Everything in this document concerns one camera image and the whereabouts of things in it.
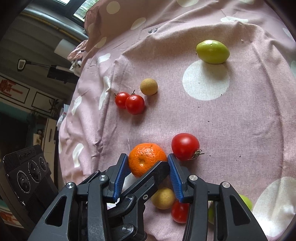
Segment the orange mandarin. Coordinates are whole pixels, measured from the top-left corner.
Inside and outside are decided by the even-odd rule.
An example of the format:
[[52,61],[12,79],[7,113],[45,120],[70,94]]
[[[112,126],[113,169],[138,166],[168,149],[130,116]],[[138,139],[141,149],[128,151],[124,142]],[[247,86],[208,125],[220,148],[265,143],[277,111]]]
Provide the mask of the orange mandarin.
[[167,161],[163,149],[154,143],[142,143],[132,149],[128,156],[128,166],[131,173],[140,178],[158,161]]

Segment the tan longan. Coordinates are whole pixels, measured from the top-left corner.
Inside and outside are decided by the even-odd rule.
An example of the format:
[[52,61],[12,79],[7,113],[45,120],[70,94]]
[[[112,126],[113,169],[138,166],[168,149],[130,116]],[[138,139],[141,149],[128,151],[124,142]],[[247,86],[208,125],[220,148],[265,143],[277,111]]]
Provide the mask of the tan longan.
[[175,202],[175,194],[173,192],[173,190],[171,190],[170,188],[161,188],[159,189],[152,197],[151,197],[151,201],[152,204],[161,210],[166,210],[171,208],[171,206],[174,204]]
[[158,83],[152,78],[146,78],[140,83],[140,90],[144,95],[154,95],[158,92]]

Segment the green jujube fruit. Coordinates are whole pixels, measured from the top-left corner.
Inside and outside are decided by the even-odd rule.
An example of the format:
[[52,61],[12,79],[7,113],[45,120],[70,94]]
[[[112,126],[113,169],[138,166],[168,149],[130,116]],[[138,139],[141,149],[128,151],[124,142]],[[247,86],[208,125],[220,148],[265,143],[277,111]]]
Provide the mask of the green jujube fruit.
[[209,64],[222,64],[230,56],[228,48],[216,40],[204,40],[196,46],[198,57]]
[[[253,204],[252,204],[251,200],[248,197],[246,197],[246,196],[244,196],[242,194],[240,194],[240,197],[245,202],[247,207],[250,210],[252,210]],[[214,214],[215,214],[214,203],[213,203],[213,201],[210,201],[209,203],[210,203],[210,205],[209,205],[209,208],[208,208],[208,222],[213,225],[214,224]]]

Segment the cherry tomato beside mandarin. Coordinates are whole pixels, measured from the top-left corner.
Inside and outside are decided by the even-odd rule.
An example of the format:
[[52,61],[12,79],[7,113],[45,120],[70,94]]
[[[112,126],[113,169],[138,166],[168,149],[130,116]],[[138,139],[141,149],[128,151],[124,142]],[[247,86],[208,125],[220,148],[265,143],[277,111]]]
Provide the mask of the cherry tomato beside mandarin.
[[204,154],[198,139],[190,133],[175,135],[171,141],[171,149],[180,161],[194,160]]

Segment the near cherry tomato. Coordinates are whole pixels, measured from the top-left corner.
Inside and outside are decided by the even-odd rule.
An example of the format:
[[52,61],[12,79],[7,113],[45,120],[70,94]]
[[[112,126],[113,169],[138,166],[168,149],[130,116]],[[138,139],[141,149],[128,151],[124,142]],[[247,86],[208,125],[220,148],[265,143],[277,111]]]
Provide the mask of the near cherry tomato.
[[178,200],[176,200],[171,207],[172,219],[180,224],[186,223],[189,213],[189,207],[190,205],[188,203],[181,203]]

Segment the far left cherry tomato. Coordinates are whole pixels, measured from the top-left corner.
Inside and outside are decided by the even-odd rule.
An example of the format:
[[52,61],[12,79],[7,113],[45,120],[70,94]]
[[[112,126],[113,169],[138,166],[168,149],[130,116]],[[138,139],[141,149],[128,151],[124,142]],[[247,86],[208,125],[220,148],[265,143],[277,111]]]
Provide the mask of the far left cherry tomato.
[[127,98],[130,97],[130,94],[127,93],[127,92],[119,92],[117,94],[115,94],[115,104],[118,108],[121,108],[121,109],[126,109],[126,100]]

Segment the pink polka dot cloth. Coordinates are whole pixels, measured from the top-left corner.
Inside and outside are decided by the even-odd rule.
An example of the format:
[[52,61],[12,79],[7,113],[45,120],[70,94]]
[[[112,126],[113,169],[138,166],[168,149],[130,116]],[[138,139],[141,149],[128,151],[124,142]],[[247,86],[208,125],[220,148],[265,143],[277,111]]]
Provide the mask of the pink polka dot cloth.
[[[86,14],[81,75],[59,133],[65,182],[82,182],[141,143],[171,152],[179,133],[203,155],[185,166],[254,204],[269,240],[295,215],[295,41],[264,1],[98,1]],[[222,64],[196,46],[223,43]],[[144,95],[152,78],[158,92]],[[140,95],[141,114],[115,104]]]

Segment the white cylinder container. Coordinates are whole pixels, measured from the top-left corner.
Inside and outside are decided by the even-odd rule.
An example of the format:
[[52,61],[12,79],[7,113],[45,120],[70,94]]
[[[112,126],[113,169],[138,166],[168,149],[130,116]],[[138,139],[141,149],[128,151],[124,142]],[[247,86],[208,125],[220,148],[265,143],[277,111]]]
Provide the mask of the white cylinder container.
[[75,50],[76,46],[73,45],[71,42],[62,39],[57,47],[54,50],[54,53],[59,55],[60,57],[67,59],[67,57],[69,56],[69,54]]

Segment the black window frame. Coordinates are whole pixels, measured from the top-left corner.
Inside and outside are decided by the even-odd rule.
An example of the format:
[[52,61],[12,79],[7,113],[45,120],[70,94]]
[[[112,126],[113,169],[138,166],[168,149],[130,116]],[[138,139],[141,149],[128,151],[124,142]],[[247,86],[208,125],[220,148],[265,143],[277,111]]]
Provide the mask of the black window frame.
[[97,2],[98,0],[55,1],[63,16],[80,24],[85,22],[87,11]]

